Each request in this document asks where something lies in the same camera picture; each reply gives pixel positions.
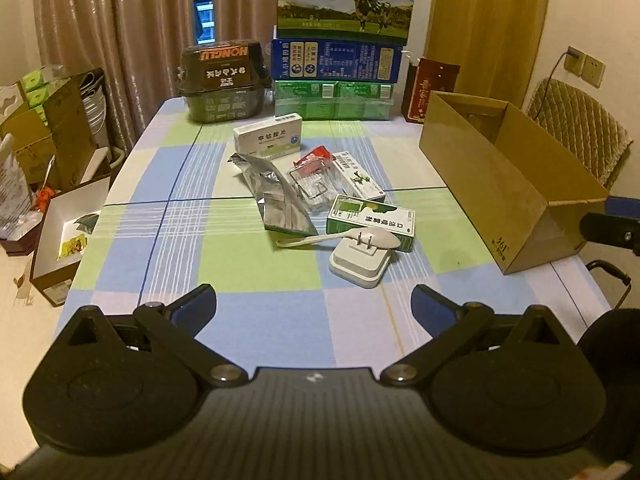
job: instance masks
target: plaid tablecloth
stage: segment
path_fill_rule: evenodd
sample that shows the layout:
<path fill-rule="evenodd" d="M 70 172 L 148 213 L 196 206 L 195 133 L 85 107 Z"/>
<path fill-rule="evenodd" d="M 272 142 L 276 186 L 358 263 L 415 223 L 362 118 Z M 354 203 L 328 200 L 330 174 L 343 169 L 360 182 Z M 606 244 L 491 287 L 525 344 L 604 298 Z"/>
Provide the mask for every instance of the plaid tablecloth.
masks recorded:
<path fill-rule="evenodd" d="M 577 257 L 503 276 L 418 149 L 421 126 L 402 118 L 305 122 L 302 152 L 320 144 L 349 151 L 388 203 L 416 211 L 413 251 L 397 253 L 380 285 L 365 290 L 329 272 L 335 243 L 279 249 L 227 162 L 238 124 L 192 124 L 180 99 L 162 106 L 111 189 L 58 330 L 85 304 L 126 314 L 210 283 L 218 310 L 198 339 L 250 374 L 258 366 L 369 366 L 378 374 L 430 339 L 410 310 L 417 283 L 504 314 L 546 304 L 576 340 L 609 309 Z M 299 156 L 274 162 L 287 170 Z M 313 220 L 323 233 L 324 217 Z"/>

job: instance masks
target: quilted chair cover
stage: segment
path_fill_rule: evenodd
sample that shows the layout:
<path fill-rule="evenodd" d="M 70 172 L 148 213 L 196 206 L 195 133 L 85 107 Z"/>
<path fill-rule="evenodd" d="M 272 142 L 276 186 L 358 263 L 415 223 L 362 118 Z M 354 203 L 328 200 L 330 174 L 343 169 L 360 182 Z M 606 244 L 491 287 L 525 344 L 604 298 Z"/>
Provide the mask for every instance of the quilted chair cover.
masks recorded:
<path fill-rule="evenodd" d="M 585 92 L 551 80 L 544 104 L 543 79 L 529 104 L 527 115 L 569 149 L 607 189 L 618 176 L 622 158 L 633 142 L 627 131 Z"/>

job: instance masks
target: black cable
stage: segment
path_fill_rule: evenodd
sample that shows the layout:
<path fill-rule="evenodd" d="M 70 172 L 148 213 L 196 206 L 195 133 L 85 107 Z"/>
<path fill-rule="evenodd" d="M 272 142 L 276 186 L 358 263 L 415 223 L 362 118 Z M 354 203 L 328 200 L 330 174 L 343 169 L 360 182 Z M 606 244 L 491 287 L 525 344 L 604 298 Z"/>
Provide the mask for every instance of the black cable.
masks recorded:
<path fill-rule="evenodd" d="M 538 113 L 533 118 L 534 121 L 537 121 L 538 117 L 540 116 L 540 112 L 542 111 L 542 108 L 545 105 L 546 93 L 549 91 L 549 83 L 551 83 L 551 78 L 554 76 L 554 72 L 556 71 L 556 68 L 558 68 L 558 65 L 560 64 L 564 56 L 574 56 L 574 54 L 572 54 L 567 50 L 563 52 L 562 55 L 558 58 L 558 62 L 556 62 L 554 69 L 551 71 L 551 74 L 549 74 L 549 79 L 546 81 L 545 93 L 542 95 L 542 101 L 540 101 L 540 110 L 538 110 Z"/>

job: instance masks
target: black plastic container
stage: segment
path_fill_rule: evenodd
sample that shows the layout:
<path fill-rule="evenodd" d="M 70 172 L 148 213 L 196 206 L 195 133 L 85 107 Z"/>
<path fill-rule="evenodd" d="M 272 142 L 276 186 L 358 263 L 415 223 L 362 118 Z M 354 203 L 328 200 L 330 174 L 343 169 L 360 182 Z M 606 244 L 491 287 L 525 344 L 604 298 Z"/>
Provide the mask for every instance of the black plastic container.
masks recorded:
<path fill-rule="evenodd" d="M 182 53 L 180 79 L 180 95 L 197 123 L 259 114 L 264 89 L 271 86 L 260 43 L 250 40 L 187 48 Z"/>

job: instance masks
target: silver foil pouch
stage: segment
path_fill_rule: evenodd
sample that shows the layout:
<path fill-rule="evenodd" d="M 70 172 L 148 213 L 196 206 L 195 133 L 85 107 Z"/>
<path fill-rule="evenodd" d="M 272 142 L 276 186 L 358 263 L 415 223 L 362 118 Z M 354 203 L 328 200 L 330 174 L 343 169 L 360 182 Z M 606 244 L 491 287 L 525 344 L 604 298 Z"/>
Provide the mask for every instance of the silver foil pouch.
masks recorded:
<path fill-rule="evenodd" d="M 315 236 L 302 199 L 272 162 L 252 155 L 234 153 L 229 159 L 244 175 L 268 231 Z"/>

